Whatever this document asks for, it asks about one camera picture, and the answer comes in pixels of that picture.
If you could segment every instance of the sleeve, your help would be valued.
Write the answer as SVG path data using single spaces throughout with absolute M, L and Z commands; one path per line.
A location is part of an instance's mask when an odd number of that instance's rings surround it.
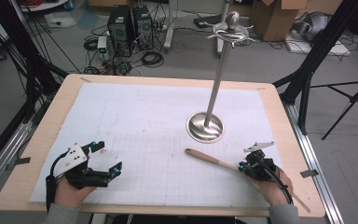
M 268 209 L 272 224 L 299 224 L 298 209 L 294 205 L 272 206 Z
M 76 224 L 79 209 L 52 203 L 48 216 L 42 224 Z

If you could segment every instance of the floor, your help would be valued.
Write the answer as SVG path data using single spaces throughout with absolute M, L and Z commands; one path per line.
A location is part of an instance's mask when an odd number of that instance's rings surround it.
M 106 24 L 107 13 L 91 10 L 86 4 L 76 6 L 70 15 L 75 18 L 75 26 L 52 29 L 50 34 L 73 63 L 77 67 L 82 67 L 86 64 L 84 37 L 90 35 L 92 29 Z M 175 26 L 197 28 L 192 23 L 196 15 L 179 15 L 175 20 Z M 162 53 L 164 64 L 158 68 L 137 67 L 137 70 L 131 70 L 130 76 L 214 79 L 218 64 L 215 40 L 205 38 L 206 35 L 203 32 L 176 29 L 172 48 L 167 54 Z M 75 71 L 47 34 L 43 33 L 42 36 L 45 38 L 53 63 L 63 70 Z M 316 71 L 312 85 L 358 81 L 358 45 L 351 44 L 348 40 L 344 40 L 344 44 L 348 49 L 354 49 L 351 55 L 342 58 L 342 61 L 336 56 L 326 57 Z M 271 46 L 269 43 L 256 42 L 250 46 L 237 46 L 229 53 L 223 80 L 271 83 L 296 71 L 305 57 L 305 54 L 289 53 L 285 45 Z M 95 63 L 100 66 L 98 60 L 94 60 L 93 65 Z M 282 92 L 284 88 L 280 87 L 278 91 Z M 339 89 L 353 95 L 358 91 L 358 84 L 344 85 Z M 20 109 L 24 100 L 23 88 L 11 60 L 0 61 L 0 133 Z M 321 139 L 348 102 L 348 98 L 326 87 L 311 89 L 307 132 L 344 222 L 358 223 L 358 104 L 325 140 Z M 0 178 L 0 188 L 9 175 L 9 171 L 4 172 Z M 13 220 L 16 220 L 16 223 L 38 223 L 44 217 L 45 213 L 0 211 L 0 223 L 9 223 Z M 89 214 L 82 214 L 77 223 L 88 223 L 89 217 Z M 260 217 L 241 219 L 247 223 L 267 223 L 265 218 Z M 328 223 L 328 220 L 326 217 L 301 218 L 301 222 Z

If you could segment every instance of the wooden stick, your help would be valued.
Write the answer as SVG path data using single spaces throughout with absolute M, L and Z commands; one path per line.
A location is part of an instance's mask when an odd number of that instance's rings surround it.
M 237 173 L 241 173 L 244 175 L 243 172 L 241 172 L 238 167 L 236 166 L 233 166 L 233 165 L 230 165 L 226 162 L 223 162 L 223 161 L 220 161 L 218 160 L 217 158 L 214 158 L 210 155 L 207 155 L 205 153 L 202 153 L 200 151 L 197 151 L 196 149 L 192 149 L 192 148 L 186 148 L 185 152 L 194 157 L 194 158 L 197 158 L 199 160 L 202 160 L 202 161 L 207 161 L 207 162 L 210 162 L 212 164 L 215 164 L 215 165 L 218 165 L 218 166 L 222 166 L 222 167 L 225 167 L 225 168 L 228 168 L 229 170 L 232 170 L 234 172 L 237 172 Z M 301 199 L 298 198 L 298 196 L 293 192 L 293 198 L 295 198 L 299 204 L 301 204 L 303 206 L 303 208 L 310 213 L 310 209 L 307 207 L 307 205 L 301 201 Z

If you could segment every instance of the wooden table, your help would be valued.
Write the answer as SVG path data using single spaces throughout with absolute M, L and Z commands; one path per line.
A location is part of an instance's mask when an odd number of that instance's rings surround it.
M 48 112 L 43 117 L 33 138 L 24 150 L 22 157 L 31 157 L 30 163 L 17 165 L 0 192 L 0 210 L 45 211 L 41 203 L 30 203 L 29 198 L 34 184 L 53 145 L 58 132 L 74 103 L 77 93 L 85 82 L 116 83 L 128 85 L 154 85 L 177 87 L 211 88 L 211 80 L 154 78 L 154 77 L 103 77 L 92 75 L 70 75 L 63 82 Z M 281 156 L 285 172 L 292 179 L 295 194 L 309 208 L 306 209 L 294 200 L 301 217 L 322 217 L 324 207 L 311 177 L 303 178 L 300 172 L 308 170 L 301 149 L 292 130 L 281 100 L 271 84 L 227 82 L 220 88 L 259 91 L 266 110 L 270 129 Z M 103 205 L 83 204 L 82 212 L 123 213 L 123 214 L 162 214 L 162 215 L 203 215 L 203 216 L 268 216 L 266 209 L 191 207 L 191 206 L 150 206 L 150 205 Z

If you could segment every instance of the computer tower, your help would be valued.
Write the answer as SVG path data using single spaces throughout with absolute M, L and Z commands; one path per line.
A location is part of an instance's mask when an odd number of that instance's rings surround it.
M 134 40 L 131 8 L 127 5 L 115 5 L 107 22 L 115 55 L 129 57 Z
M 146 6 L 134 6 L 132 8 L 136 41 L 140 50 L 152 49 L 153 21 Z

